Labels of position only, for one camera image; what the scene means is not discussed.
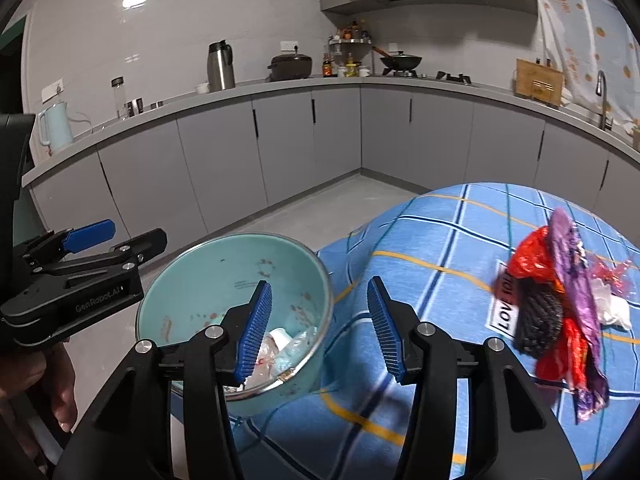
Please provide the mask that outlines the person's left hand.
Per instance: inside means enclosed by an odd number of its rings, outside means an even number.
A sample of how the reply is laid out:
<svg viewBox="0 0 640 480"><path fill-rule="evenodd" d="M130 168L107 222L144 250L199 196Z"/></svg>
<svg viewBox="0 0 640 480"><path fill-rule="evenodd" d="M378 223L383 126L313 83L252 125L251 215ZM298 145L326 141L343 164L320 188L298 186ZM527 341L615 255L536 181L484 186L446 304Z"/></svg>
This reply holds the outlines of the person's left hand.
<svg viewBox="0 0 640 480"><path fill-rule="evenodd" d="M51 410L64 432L77 420L76 375L64 344L29 356L1 359L1 400L9 400L44 379Z"/></svg>

